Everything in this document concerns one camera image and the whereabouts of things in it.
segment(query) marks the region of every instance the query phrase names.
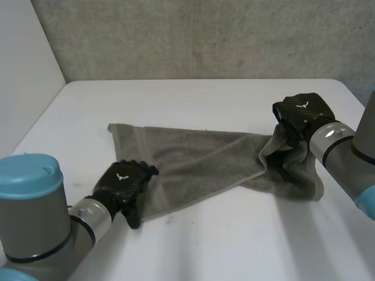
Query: white logo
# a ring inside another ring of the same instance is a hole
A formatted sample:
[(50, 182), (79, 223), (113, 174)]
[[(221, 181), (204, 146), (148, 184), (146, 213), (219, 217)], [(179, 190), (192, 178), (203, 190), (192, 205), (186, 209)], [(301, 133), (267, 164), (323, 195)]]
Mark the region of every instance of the white logo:
[(307, 102), (306, 104), (302, 104), (302, 105), (296, 105), (296, 107), (307, 108), (308, 105), (309, 105), (309, 102)]
[(129, 176), (121, 177), (119, 174), (116, 174), (118, 177), (118, 180), (126, 180), (129, 179)]

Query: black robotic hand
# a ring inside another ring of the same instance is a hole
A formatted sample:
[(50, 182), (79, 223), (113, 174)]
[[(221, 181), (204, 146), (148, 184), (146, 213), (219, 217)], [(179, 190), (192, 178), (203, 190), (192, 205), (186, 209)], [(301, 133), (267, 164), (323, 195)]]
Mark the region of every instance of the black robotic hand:
[(296, 146), (300, 141), (309, 142), (321, 126), (337, 122), (327, 103), (314, 92), (286, 97), (276, 102), (272, 110), (287, 131), (289, 146)]
[(138, 194), (144, 192), (151, 177), (158, 174), (155, 166), (148, 166), (144, 161), (115, 162), (102, 175), (90, 198), (98, 200), (100, 197), (99, 201), (105, 201), (105, 205), (110, 206), (107, 207), (110, 213), (122, 212), (129, 226), (137, 229), (141, 226), (137, 210)]

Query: black ring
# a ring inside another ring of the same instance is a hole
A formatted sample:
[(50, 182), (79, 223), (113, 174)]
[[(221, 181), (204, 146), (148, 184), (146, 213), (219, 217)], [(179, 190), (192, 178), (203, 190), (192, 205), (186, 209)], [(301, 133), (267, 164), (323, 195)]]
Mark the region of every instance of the black ring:
[(347, 141), (349, 139), (353, 139), (353, 138), (354, 138), (354, 136), (345, 136), (344, 138), (337, 140), (336, 142), (334, 142), (333, 144), (331, 144), (327, 148), (326, 152), (323, 155), (323, 159), (322, 159), (322, 164), (323, 164), (324, 168), (326, 167), (326, 160), (327, 160), (328, 154), (331, 152), (331, 150), (334, 149), (340, 143), (342, 143), (344, 141)]
[(363, 161), (371, 164), (371, 165), (375, 165), (375, 159), (373, 159), (372, 157), (370, 156), (367, 156), (366, 154), (363, 154), (361, 151), (359, 151), (355, 146), (354, 144), (352, 143), (352, 145), (350, 146), (350, 150), (353, 152), (353, 154), (355, 156), (357, 156), (358, 158), (361, 158)]
[(70, 219), (72, 221), (78, 222), (80, 225), (82, 225), (84, 227), (84, 229), (86, 229), (86, 231), (88, 232), (88, 234), (91, 237), (91, 240), (93, 241), (93, 246), (95, 246), (96, 238), (95, 238), (95, 233), (94, 233), (93, 229), (84, 220), (82, 220), (79, 217), (76, 217), (75, 215), (70, 215)]
[(70, 236), (71, 236), (71, 227), (70, 227), (70, 231), (69, 231), (68, 236), (63, 240), (63, 242), (58, 244), (58, 246), (56, 246), (52, 250), (47, 251), (47, 252), (45, 252), (41, 255), (38, 255), (38, 256), (31, 256), (30, 258), (13, 258), (13, 257), (7, 255), (6, 253), (5, 253), (5, 256), (9, 261), (14, 262), (14, 263), (29, 263), (29, 262), (40, 261), (41, 259), (45, 259), (45, 258), (48, 258), (49, 256), (52, 256), (54, 253), (57, 253), (62, 248), (64, 248), (65, 245), (69, 242)]

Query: towel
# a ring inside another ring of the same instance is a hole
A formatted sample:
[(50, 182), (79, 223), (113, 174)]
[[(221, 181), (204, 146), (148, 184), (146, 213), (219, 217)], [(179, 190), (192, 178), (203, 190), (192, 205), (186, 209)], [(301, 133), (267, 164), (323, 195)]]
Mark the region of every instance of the towel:
[(306, 142), (290, 147), (281, 124), (272, 136), (245, 132), (109, 124), (117, 160), (155, 165), (144, 219), (169, 214), (236, 186), (291, 200), (319, 200), (323, 183)]

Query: table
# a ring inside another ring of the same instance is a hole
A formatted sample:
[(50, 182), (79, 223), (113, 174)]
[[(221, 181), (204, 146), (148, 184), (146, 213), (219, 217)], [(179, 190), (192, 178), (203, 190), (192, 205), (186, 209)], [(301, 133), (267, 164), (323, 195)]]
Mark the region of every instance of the table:
[[(317, 92), (357, 128), (364, 108), (335, 80), (78, 81), (14, 153), (54, 156), (73, 205), (115, 160), (109, 123), (272, 134), (272, 104), (301, 92)], [(374, 280), (375, 223), (316, 167), (319, 202), (236, 187), (137, 231), (117, 215), (71, 280)]]

